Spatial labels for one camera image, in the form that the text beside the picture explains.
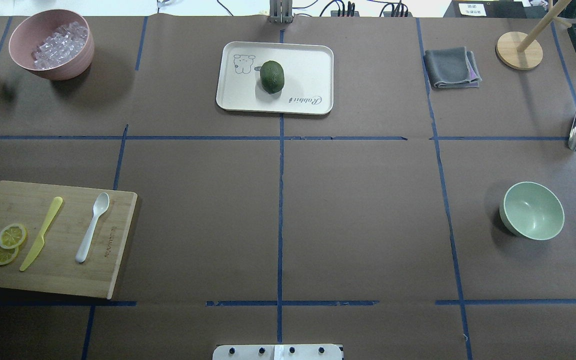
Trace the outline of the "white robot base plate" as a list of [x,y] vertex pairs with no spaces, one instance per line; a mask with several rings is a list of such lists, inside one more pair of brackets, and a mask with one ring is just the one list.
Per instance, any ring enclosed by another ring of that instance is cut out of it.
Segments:
[[332,343],[225,344],[217,346],[213,360],[343,360],[343,346]]

